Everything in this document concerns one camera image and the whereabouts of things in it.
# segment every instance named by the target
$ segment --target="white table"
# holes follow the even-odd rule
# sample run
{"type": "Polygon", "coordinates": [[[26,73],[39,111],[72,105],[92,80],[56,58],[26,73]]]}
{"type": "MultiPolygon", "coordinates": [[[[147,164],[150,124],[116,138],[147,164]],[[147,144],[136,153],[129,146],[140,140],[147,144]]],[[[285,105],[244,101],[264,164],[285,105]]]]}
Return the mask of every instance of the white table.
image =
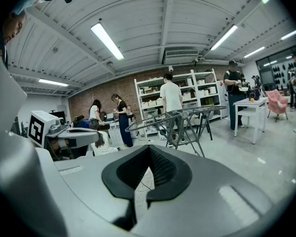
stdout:
{"type": "Polygon", "coordinates": [[[265,122],[266,122],[266,116],[267,116],[267,97],[261,97],[259,100],[254,102],[250,102],[249,99],[246,98],[238,102],[235,102],[234,106],[236,108],[236,124],[235,124],[234,136],[237,137],[237,133],[238,133],[238,115],[248,117],[247,127],[249,127],[250,117],[254,116],[256,120],[256,127],[255,127],[255,133],[253,136],[252,144],[255,144],[257,141],[257,135],[258,135],[258,129],[259,129],[259,117],[261,112],[262,113],[264,112],[263,132],[265,131],[265,122]],[[238,107],[247,107],[247,108],[242,111],[238,111],[238,107]]]}

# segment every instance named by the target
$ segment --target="concrete floor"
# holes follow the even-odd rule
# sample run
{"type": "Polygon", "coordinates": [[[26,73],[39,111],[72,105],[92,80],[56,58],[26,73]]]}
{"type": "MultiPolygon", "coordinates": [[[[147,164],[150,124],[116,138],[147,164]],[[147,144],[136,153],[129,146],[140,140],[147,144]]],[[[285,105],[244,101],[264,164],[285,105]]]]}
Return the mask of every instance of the concrete floor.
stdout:
{"type": "MultiPolygon", "coordinates": [[[[266,130],[259,130],[255,145],[252,144],[254,127],[239,128],[238,136],[230,129],[228,120],[211,122],[213,141],[206,129],[201,137],[201,146],[207,158],[216,160],[260,187],[273,202],[292,193],[296,188],[296,112],[287,112],[288,120],[276,115],[266,120],[266,130]]],[[[157,136],[149,136],[151,144],[165,146],[157,136]]],[[[134,140],[134,145],[147,144],[147,140],[134,140]]],[[[191,144],[179,146],[178,150],[194,154],[191,144]]]]}

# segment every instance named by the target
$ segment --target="white shelving unit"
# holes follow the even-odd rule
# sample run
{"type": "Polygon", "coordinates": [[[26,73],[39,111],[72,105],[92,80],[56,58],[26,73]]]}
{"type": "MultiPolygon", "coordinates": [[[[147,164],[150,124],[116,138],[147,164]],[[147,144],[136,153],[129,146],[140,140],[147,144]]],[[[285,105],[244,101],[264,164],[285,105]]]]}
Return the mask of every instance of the white shelving unit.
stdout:
{"type": "MultiPolygon", "coordinates": [[[[191,73],[173,76],[172,82],[176,83],[178,81],[186,81],[187,79],[192,79],[193,85],[180,87],[180,89],[182,91],[182,95],[184,92],[192,90],[192,91],[194,91],[195,97],[183,100],[184,103],[188,103],[188,102],[197,103],[197,106],[201,106],[201,99],[210,98],[210,97],[212,97],[214,99],[214,103],[216,103],[218,101],[219,101],[219,103],[221,103],[221,98],[220,98],[218,88],[217,88],[217,79],[216,79],[214,69],[212,69],[212,71],[210,71],[210,72],[198,72],[198,73],[195,73],[194,70],[191,70],[191,73]],[[213,81],[206,81],[206,77],[209,75],[213,75],[213,78],[214,78],[213,81]],[[204,79],[205,84],[197,84],[197,81],[200,79],[204,79]],[[215,94],[209,94],[206,96],[200,94],[201,90],[207,89],[210,87],[216,88],[215,94]]],[[[136,79],[134,79],[134,81],[135,81],[135,88],[136,88],[136,94],[137,94],[137,98],[138,98],[138,104],[139,104],[139,108],[140,108],[141,117],[142,117],[142,119],[144,119],[144,111],[151,111],[153,109],[157,109],[157,107],[162,107],[162,104],[143,108],[142,103],[147,102],[149,100],[149,97],[156,98],[156,96],[160,95],[160,91],[155,91],[155,92],[146,93],[146,94],[140,94],[140,92],[141,92],[140,89],[141,89],[141,87],[147,87],[147,86],[157,86],[158,88],[160,88],[161,85],[164,83],[163,78],[154,78],[154,79],[145,80],[145,81],[136,81],[136,79]]],[[[222,112],[221,111],[219,114],[215,113],[211,120],[218,119],[218,118],[222,119],[222,112]]],[[[145,131],[145,133],[148,135],[148,134],[158,133],[158,131],[152,129],[152,130],[145,131]]]]}

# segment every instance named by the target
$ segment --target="folding rack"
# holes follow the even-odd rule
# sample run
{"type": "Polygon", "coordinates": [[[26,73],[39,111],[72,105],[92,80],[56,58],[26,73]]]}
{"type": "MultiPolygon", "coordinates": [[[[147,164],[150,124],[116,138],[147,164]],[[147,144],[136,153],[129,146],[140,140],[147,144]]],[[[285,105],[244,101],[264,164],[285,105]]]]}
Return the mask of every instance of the folding rack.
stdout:
{"type": "Polygon", "coordinates": [[[219,106],[219,105],[211,105],[211,106],[202,106],[202,107],[195,107],[195,108],[187,108],[187,109],[183,109],[183,110],[176,110],[176,111],[171,111],[171,112],[166,112],[164,114],[160,114],[148,119],[144,119],[138,122],[133,123],[132,125],[130,125],[129,127],[127,127],[125,129],[126,132],[131,132],[131,131],[136,131],[148,126],[154,126],[163,136],[165,136],[167,138],[167,144],[166,147],[168,146],[169,142],[172,143],[173,145],[176,146],[176,149],[178,149],[178,146],[181,145],[187,145],[190,144],[192,145],[194,152],[201,156],[196,149],[193,146],[193,142],[197,142],[199,149],[201,150],[202,156],[205,157],[204,152],[202,150],[202,147],[199,143],[199,139],[204,131],[205,126],[202,128],[202,130],[200,131],[200,133],[198,135],[196,135],[192,124],[191,124],[191,118],[194,114],[198,115],[200,113],[204,113],[204,114],[208,114],[206,115],[206,120],[205,120],[205,124],[207,124],[208,118],[209,118],[209,113],[213,112],[213,111],[217,111],[217,110],[222,110],[225,109],[225,106],[219,106]],[[181,127],[178,127],[178,133],[179,133],[179,137],[178,139],[173,139],[174,134],[176,134],[175,132],[173,132],[173,122],[175,122],[175,119],[181,117],[182,121],[181,121],[181,127]],[[187,121],[187,126],[184,127],[184,120],[187,121]],[[169,122],[170,123],[170,129],[168,130],[167,128],[164,127],[163,123],[164,122],[169,122]],[[187,128],[190,128],[192,131],[192,134],[194,136],[194,139],[191,140],[189,137],[189,134],[187,132],[187,128]],[[184,143],[179,143],[180,138],[182,133],[186,133],[186,136],[188,138],[188,141],[184,142],[184,143]]]}

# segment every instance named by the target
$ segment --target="white t-shirt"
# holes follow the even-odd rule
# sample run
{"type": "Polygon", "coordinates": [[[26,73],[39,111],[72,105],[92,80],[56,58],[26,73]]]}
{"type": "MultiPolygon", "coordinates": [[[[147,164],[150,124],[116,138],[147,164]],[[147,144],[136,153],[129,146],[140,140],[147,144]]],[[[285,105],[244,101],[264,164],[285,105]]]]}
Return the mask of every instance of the white t-shirt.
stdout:
{"type": "Polygon", "coordinates": [[[97,117],[95,116],[96,111],[99,111],[99,108],[96,105],[92,106],[90,109],[90,118],[91,119],[97,119],[97,117]]]}
{"type": "Polygon", "coordinates": [[[103,131],[98,131],[98,132],[101,133],[102,136],[103,136],[104,145],[97,148],[95,146],[95,143],[92,143],[91,146],[92,146],[92,149],[94,151],[94,155],[98,156],[98,155],[105,155],[105,154],[117,152],[118,151],[117,148],[110,147],[108,134],[106,132],[103,132],[103,131]]]}
{"type": "Polygon", "coordinates": [[[160,97],[166,98],[166,111],[181,110],[181,90],[175,83],[169,81],[161,86],[160,97]]]}

